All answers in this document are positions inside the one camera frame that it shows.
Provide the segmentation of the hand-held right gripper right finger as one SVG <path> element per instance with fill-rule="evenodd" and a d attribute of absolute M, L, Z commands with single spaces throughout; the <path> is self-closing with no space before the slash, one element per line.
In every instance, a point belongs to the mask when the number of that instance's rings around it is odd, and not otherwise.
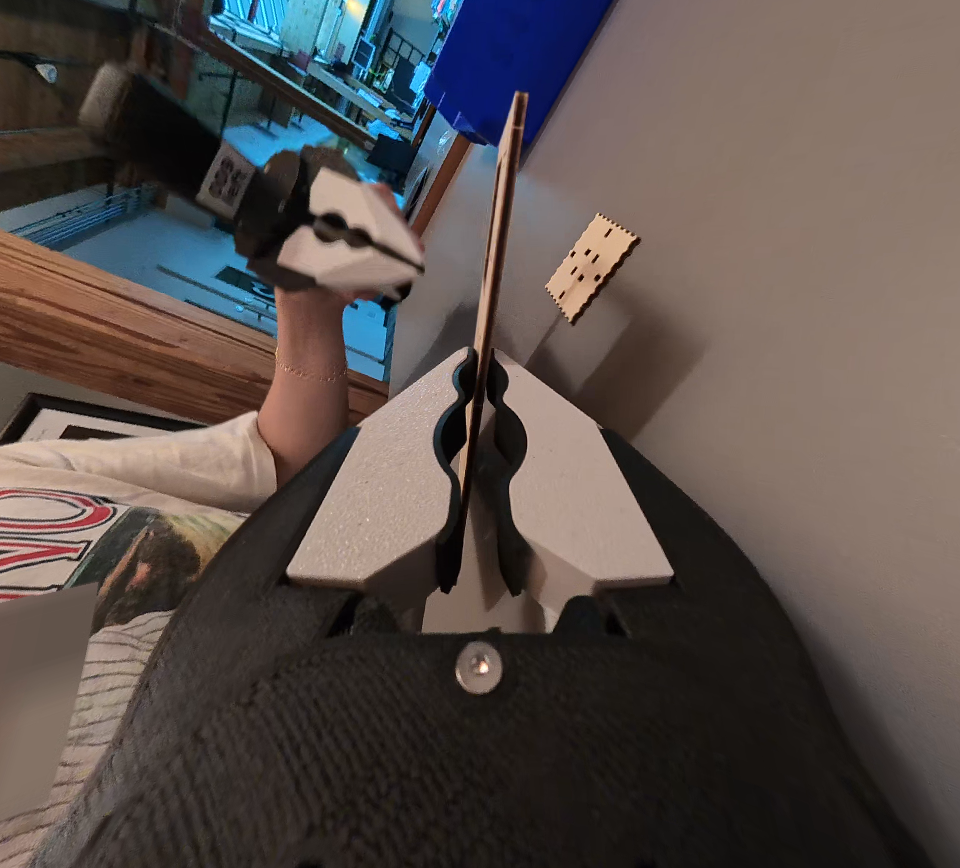
<path fill-rule="evenodd" d="M 674 570 L 600 426 L 503 352 L 486 382 L 500 574 L 510 594 L 594 596 Z"/>

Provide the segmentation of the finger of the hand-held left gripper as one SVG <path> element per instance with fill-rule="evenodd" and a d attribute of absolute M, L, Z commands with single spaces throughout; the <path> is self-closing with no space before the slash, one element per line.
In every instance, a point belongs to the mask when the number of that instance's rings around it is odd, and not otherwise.
<path fill-rule="evenodd" d="M 311 221 L 306 225 L 375 225 L 365 184 L 329 167 L 319 169 L 309 186 L 307 209 Z"/>
<path fill-rule="evenodd" d="M 405 225 L 303 225 L 275 256 L 275 285 L 288 293 L 393 295 L 426 269 L 419 241 Z"/>

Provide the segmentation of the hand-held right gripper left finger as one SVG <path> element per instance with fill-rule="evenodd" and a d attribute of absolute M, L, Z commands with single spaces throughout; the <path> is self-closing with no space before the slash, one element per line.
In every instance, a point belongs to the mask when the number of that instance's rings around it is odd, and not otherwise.
<path fill-rule="evenodd" d="M 365 594 L 431 594 L 449 580 L 476 353 L 464 347 L 358 427 L 286 574 Z"/>

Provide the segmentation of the laser-cut wooden puzzle sheet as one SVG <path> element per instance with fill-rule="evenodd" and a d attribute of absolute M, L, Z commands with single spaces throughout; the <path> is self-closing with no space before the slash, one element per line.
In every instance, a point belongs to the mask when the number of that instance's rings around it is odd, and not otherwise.
<path fill-rule="evenodd" d="M 459 466 L 462 520 L 467 518 L 473 488 L 475 455 L 493 353 L 498 299 L 522 157 L 528 103 L 529 95 L 526 92 L 517 91 L 513 95 L 497 151 L 484 271 L 473 341 L 476 375 L 473 395 L 465 410 L 466 435 Z"/>

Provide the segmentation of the small square wooden puzzle piece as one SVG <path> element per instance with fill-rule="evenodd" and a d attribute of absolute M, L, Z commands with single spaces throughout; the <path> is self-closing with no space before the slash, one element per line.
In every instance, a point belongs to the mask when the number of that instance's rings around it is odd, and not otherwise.
<path fill-rule="evenodd" d="M 546 283 L 560 314 L 574 326 L 642 239 L 597 213 Z"/>

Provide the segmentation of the person's left forearm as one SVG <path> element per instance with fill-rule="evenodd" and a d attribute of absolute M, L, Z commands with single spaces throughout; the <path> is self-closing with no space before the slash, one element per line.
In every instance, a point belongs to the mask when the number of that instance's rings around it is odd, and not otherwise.
<path fill-rule="evenodd" d="M 277 336 L 270 389 L 256 426 L 282 488 L 348 427 L 344 310 L 374 294 L 276 289 Z"/>

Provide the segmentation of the grey desk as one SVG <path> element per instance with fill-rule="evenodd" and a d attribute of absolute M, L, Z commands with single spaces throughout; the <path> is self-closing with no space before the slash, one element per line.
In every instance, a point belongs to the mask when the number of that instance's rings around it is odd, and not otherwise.
<path fill-rule="evenodd" d="M 747 554 L 958 866 L 958 0 L 617 0 L 522 168 L 497 345 Z M 641 238 L 574 326 L 597 213 Z"/>

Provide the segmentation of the person's left hand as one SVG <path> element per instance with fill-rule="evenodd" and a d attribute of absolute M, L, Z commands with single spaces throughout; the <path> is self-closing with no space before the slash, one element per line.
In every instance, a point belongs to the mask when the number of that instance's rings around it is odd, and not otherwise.
<path fill-rule="evenodd" d="M 365 184 L 374 223 L 386 229 L 389 225 L 411 227 L 409 217 L 399 204 L 397 196 L 385 183 L 368 182 Z"/>

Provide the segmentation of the black chair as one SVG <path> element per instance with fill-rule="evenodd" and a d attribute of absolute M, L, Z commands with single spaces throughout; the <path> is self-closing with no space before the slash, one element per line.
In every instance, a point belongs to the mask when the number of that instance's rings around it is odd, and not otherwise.
<path fill-rule="evenodd" d="M 418 149 L 403 138 L 379 134 L 367 155 L 369 164 L 387 173 L 405 177 L 416 158 Z"/>

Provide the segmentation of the wood framed white board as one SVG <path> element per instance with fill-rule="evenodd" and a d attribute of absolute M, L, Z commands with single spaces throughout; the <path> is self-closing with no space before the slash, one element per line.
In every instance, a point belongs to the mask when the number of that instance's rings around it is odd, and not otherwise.
<path fill-rule="evenodd" d="M 407 215 L 409 226 L 419 239 L 425 237 L 428 226 L 458 176 L 472 146 L 473 143 L 464 134 L 453 132 L 452 140 L 436 173 L 426 179 L 424 190 Z"/>

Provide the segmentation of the long wooden table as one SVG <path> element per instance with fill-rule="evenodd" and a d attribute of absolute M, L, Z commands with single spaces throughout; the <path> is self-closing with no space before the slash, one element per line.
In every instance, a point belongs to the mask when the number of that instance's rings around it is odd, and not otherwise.
<path fill-rule="evenodd" d="M 335 92 L 342 102 L 356 108 L 360 114 L 381 122 L 407 141 L 413 140 L 413 117 L 395 108 L 365 84 L 352 76 L 341 77 L 319 58 L 309 58 L 307 73 L 320 88 Z"/>

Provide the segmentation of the wooden railing beam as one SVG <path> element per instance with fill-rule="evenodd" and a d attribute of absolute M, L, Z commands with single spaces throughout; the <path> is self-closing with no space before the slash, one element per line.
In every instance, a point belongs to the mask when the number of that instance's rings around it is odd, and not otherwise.
<path fill-rule="evenodd" d="M 267 334 L 2 232 L 3 363 L 213 424 L 260 407 L 275 350 Z"/>

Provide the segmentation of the person's white printed shirt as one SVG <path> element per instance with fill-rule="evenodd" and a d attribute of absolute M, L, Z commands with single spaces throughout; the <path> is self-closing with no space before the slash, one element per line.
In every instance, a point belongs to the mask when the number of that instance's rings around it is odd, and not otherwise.
<path fill-rule="evenodd" d="M 113 740 L 173 611 L 278 487 L 247 413 L 146 438 L 2 445 L 2 601 L 98 587 L 46 802 L 2 820 L 2 866 L 28 866 Z"/>

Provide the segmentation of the blue plastic bin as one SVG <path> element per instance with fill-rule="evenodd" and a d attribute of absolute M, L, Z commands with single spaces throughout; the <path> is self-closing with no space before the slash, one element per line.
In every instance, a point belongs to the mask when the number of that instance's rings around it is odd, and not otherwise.
<path fill-rule="evenodd" d="M 426 82 L 450 128 L 496 145 L 516 92 L 537 138 L 615 0 L 462 0 Z"/>

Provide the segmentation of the black picture frame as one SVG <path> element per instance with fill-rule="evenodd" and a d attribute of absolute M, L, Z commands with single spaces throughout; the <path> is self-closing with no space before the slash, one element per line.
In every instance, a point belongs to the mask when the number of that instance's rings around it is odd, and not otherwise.
<path fill-rule="evenodd" d="M 162 437 L 196 423 L 49 394 L 28 394 L 1 431 L 1 444 Z"/>

